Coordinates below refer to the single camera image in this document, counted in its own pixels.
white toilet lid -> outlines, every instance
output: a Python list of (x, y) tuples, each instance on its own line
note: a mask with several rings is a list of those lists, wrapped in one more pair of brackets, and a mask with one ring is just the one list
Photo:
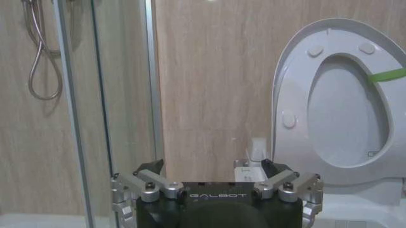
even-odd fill
[[(406, 176), (405, 67), (404, 50), (369, 25), (327, 19), (306, 26), (276, 73), (274, 161), (331, 184)], [(373, 82), (380, 73), (399, 78)]]

shower hose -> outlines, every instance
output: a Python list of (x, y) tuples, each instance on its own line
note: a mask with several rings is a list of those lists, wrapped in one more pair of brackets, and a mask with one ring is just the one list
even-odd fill
[[(30, 77), (29, 77), (29, 90), (37, 99), (43, 101), (53, 100), (61, 96), (63, 91), (63, 77), (55, 62), (55, 57), (61, 56), (61, 51), (50, 49), (46, 42), (42, 0), (22, 0), (22, 2), (25, 8), (25, 19), (26, 19), (29, 35), (38, 47), (38, 54), (33, 63)], [(43, 53), (46, 54), (47, 58), (51, 61), (58, 78), (58, 88), (54, 94), (51, 94), (50, 96), (39, 95), (34, 89), (35, 72), (39, 66), (39, 60)]]

